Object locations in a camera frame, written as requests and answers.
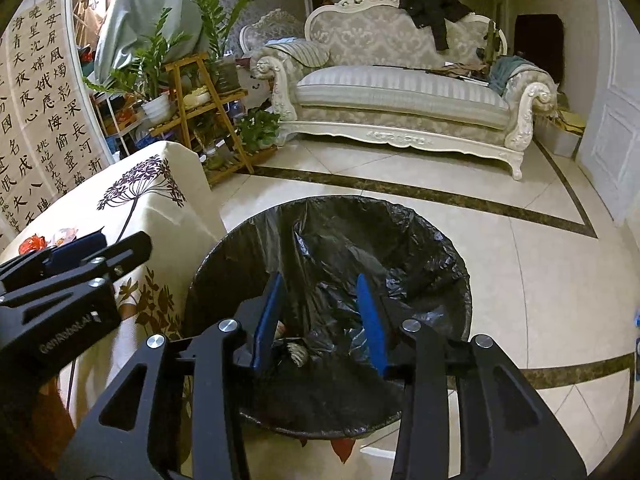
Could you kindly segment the orange-red plastic wrapper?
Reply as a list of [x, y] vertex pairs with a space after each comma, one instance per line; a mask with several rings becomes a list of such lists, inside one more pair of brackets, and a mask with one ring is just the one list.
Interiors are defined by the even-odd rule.
[[21, 242], [18, 246], [18, 253], [25, 255], [29, 252], [40, 252], [40, 250], [47, 249], [48, 246], [49, 244], [43, 236], [32, 235]]

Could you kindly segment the black bag lined trash bin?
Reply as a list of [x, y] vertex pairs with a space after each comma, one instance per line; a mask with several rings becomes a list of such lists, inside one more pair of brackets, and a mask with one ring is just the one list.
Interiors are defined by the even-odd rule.
[[233, 229], [194, 275], [183, 335], [231, 318], [276, 273], [288, 292], [281, 322], [306, 347], [307, 362], [284, 354], [236, 390], [242, 415], [279, 434], [360, 438], [399, 418], [401, 384], [369, 361], [359, 275], [444, 336], [469, 336], [470, 277], [452, 241], [410, 208], [356, 195], [294, 200]]

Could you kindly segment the floral cream tablecloth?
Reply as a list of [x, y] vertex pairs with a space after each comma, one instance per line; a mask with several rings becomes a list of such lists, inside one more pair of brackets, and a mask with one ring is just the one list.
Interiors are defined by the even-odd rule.
[[18, 254], [32, 235], [48, 242], [68, 231], [99, 231], [114, 244], [143, 231], [146, 263], [114, 284], [122, 322], [64, 367], [23, 405], [1, 413], [1, 475], [50, 479], [81, 419], [140, 344], [157, 333], [182, 336], [186, 294], [195, 271], [226, 235], [198, 155], [157, 142], [109, 166], [59, 198], [21, 232], [1, 234], [1, 259]]

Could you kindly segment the calligraphy folding screen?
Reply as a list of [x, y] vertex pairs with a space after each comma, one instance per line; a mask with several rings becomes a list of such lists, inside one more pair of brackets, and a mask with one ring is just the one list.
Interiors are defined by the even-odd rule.
[[23, 0], [1, 37], [1, 244], [111, 165], [85, 95], [68, 0]]

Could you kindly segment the wooden plant stand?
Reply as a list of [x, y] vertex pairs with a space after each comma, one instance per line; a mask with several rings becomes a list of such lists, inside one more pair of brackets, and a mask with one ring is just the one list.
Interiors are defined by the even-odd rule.
[[[220, 96], [215, 88], [209, 70], [206, 67], [205, 62], [207, 60], [207, 52], [198, 52], [197, 54], [187, 56], [186, 58], [180, 58], [178, 61], [164, 65], [164, 70], [167, 73], [169, 81], [169, 90], [167, 95], [169, 98], [169, 104], [174, 104], [177, 107], [177, 113], [170, 119], [166, 120], [166, 122], [153, 126], [150, 129], [150, 135], [154, 136], [154, 138], [159, 138], [165, 133], [178, 128], [178, 141], [180, 144], [185, 148], [192, 148], [192, 141], [197, 140], [202, 154], [205, 154], [204, 138], [202, 136], [198, 136], [196, 132], [189, 127], [189, 122], [190, 120], [195, 120], [200, 116], [210, 114], [210, 118], [212, 118], [215, 124], [221, 128], [221, 134], [214, 137], [215, 142], [225, 141], [228, 138], [232, 140], [232, 148], [230, 148], [230, 162], [224, 162], [208, 177], [210, 183], [216, 184], [240, 170], [246, 170], [249, 174], [254, 174], [254, 168], [252, 165], [253, 156], [247, 154], [244, 150], [240, 136], [236, 133], [235, 126], [232, 124], [229, 115], [224, 109], [227, 104], [242, 99], [242, 97], [246, 95], [246, 92], [240, 89]], [[187, 110], [186, 102], [184, 102], [184, 97], [186, 95], [182, 88], [181, 71], [183, 67], [188, 67], [190, 65], [196, 66], [196, 72], [201, 76], [201, 80], [205, 82], [205, 87], [209, 94], [209, 100], [204, 104], [198, 104], [196, 107]]]

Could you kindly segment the potted plant white pot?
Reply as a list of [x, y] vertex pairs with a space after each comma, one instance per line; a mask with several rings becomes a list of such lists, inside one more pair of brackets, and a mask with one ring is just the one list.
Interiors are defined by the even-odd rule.
[[165, 6], [155, 22], [152, 32], [143, 35], [141, 44], [134, 50], [130, 61], [122, 67], [112, 68], [104, 84], [85, 77], [84, 83], [94, 92], [112, 96], [131, 96], [142, 106], [146, 120], [157, 127], [172, 116], [171, 102], [165, 92], [168, 87], [168, 66], [181, 58], [178, 51], [191, 36], [183, 30], [164, 34], [164, 28], [172, 9]]

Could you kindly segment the small leafy floor plant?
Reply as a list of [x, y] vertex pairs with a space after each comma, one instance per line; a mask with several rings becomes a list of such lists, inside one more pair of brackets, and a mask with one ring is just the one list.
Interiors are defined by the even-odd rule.
[[252, 108], [236, 121], [235, 130], [244, 148], [257, 152], [276, 142], [280, 115], [261, 108]]

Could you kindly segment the tall green potted plant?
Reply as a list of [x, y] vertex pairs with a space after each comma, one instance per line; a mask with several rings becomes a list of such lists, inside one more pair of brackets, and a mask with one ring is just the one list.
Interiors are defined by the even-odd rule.
[[202, 32], [207, 39], [207, 60], [205, 66], [212, 77], [216, 91], [228, 94], [240, 88], [235, 58], [227, 54], [229, 36], [242, 12], [252, 0], [238, 0], [231, 10], [227, 10], [221, 0], [189, 0], [200, 11]]

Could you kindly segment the grey-green curtain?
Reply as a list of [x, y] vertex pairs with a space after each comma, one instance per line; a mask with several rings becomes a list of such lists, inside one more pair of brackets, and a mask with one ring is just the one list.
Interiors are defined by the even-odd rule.
[[170, 37], [185, 32], [190, 36], [169, 51], [168, 60], [184, 58], [204, 48], [201, 13], [195, 3], [189, 0], [112, 0], [96, 46], [95, 81], [104, 84], [112, 70], [132, 60], [134, 50], [144, 45], [146, 36], [152, 35], [165, 8], [170, 13], [163, 26], [163, 35]]

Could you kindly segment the white storage box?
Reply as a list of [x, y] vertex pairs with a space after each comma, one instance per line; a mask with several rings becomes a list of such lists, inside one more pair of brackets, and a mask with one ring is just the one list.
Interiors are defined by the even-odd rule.
[[574, 158], [582, 136], [569, 132], [545, 117], [534, 120], [535, 139], [551, 154]]

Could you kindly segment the white panel door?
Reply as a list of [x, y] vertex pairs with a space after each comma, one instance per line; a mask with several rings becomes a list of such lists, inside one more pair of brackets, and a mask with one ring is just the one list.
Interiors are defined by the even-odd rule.
[[620, 0], [596, 0], [596, 94], [578, 165], [616, 224], [639, 194], [639, 32]]

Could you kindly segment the ornate white grey sofa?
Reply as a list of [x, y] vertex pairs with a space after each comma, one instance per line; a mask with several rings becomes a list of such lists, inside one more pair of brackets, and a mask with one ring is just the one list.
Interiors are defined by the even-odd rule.
[[446, 21], [449, 49], [416, 28], [399, 0], [341, 0], [314, 10], [303, 38], [250, 55], [250, 71], [272, 82], [284, 134], [326, 134], [394, 148], [457, 152], [505, 162], [521, 179], [534, 119], [558, 111], [558, 87], [521, 67], [503, 96], [488, 75], [506, 36], [472, 12]]

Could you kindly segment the black suitcase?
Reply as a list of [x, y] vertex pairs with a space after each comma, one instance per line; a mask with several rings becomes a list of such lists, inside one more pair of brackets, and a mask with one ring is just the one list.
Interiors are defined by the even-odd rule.
[[560, 84], [564, 78], [564, 25], [559, 15], [518, 15], [514, 24], [514, 54], [545, 70]]

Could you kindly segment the black jacket on sofa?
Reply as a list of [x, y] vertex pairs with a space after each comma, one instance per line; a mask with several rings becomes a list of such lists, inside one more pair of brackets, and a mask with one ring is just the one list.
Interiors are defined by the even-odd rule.
[[408, 13], [416, 28], [431, 29], [438, 52], [449, 49], [446, 21], [455, 23], [472, 13], [459, 0], [399, 0], [398, 8]]

